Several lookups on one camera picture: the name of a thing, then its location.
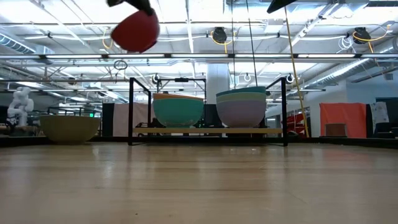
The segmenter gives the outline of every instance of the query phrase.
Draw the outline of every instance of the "beige bowl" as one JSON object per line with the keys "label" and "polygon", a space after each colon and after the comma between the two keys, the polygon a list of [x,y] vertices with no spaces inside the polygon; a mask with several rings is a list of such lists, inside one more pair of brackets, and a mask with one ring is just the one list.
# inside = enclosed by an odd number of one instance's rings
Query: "beige bowl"
{"label": "beige bowl", "polygon": [[45,115],[40,117],[40,127],[51,140],[62,144],[81,144],[98,131],[101,119],[84,116]]}

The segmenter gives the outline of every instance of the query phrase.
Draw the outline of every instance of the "metal rack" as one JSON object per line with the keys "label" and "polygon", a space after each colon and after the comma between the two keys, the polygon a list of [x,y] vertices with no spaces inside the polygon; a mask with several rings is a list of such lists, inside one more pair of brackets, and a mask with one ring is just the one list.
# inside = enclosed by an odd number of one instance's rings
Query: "metal rack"
{"label": "metal rack", "polygon": [[[269,86],[266,87],[266,90],[271,90],[271,87],[276,85],[277,83],[280,82],[280,90],[282,92],[282,119],[283,119],[283,127],[282,129],[276,128],[276,129],[268,129],[268,128],[152,128],[150,126],[150,121],[151,121],[151,115],[150,115],[150,110],[151,110],[151,92],[148,90],[143,84],[141,84],[139,81],[137,81],[135,78],[130,78],[130,89],[129,89],[129,124],[128,124],[128,137],[127,137],[127,143],[130,146],[133,146],[134,142],[166,142],[166,141],[171,141],[171,142],[213,142],[213,143],[225,143],[226,141],[228,142],[231,138],[228,138],[227,140],[225,138],[209,138],[209,137],[198,137],[198,136],[178,136],[178,137],[166,137],[166,136],[153,136],[151,135],[152,133],[246,133],[246,134],[254,134],[254,133],[260,133],[260,134],[269,134],[269,133],[276,133],[280,134],[282,133],[283,136],[281,138],[262,138],[262,139],[256,139],[255,142],[259,143],[268,143],[268,142],[282,142],[283,146],[288,145],[288,135],[287,135],[287,100],[286,100],[286,78],[281,77],[278,80],[274,81],[271,83]],[[134,98],[134,84],[137,83],[139,86],[141,86],[145,92],[148,94],[148,128],[133,128],[133,106],[134,103],[132,102],[132,99]],[[146,137],[133,137],[133,133],[148,133]],[[242,143],[252,143],[253,138],[235,138],[235,140],[239,140]]]}

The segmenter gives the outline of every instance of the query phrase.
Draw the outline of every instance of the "orange curtain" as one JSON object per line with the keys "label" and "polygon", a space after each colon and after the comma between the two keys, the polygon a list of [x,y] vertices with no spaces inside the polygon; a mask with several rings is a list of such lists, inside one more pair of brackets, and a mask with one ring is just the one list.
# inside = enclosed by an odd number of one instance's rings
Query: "orange curtain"
{"label": "orange curtain", "polygon": [[366,105],[363,103],[320,103],[321,136],[325,125],[346,124],[347,137],[366,138]]}

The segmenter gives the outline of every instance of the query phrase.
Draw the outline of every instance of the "wooden plank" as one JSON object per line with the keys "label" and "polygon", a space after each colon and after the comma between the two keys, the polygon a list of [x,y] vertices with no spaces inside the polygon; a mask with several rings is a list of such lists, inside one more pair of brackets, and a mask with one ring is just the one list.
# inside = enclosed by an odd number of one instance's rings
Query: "wooden plank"
{"label": "wooden plank", "polygon": [[134,128],[134,133],[280,134],[281,128]]}

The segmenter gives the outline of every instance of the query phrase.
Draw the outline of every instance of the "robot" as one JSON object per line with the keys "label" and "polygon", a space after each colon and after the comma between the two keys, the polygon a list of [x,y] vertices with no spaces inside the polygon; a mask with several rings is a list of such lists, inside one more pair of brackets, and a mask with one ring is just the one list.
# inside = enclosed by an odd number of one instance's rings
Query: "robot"
{"label": "robot", "polygon": [[7,121],[12,125],[16,125],[16,118],[18,117],[19,122],[17,127],[27,126],[27,112],[32,112],[34,108],[33,100],[29,99],[29,93],[29,87],[19,87],[17,91],[14,92],[14,99],[7,110]]}

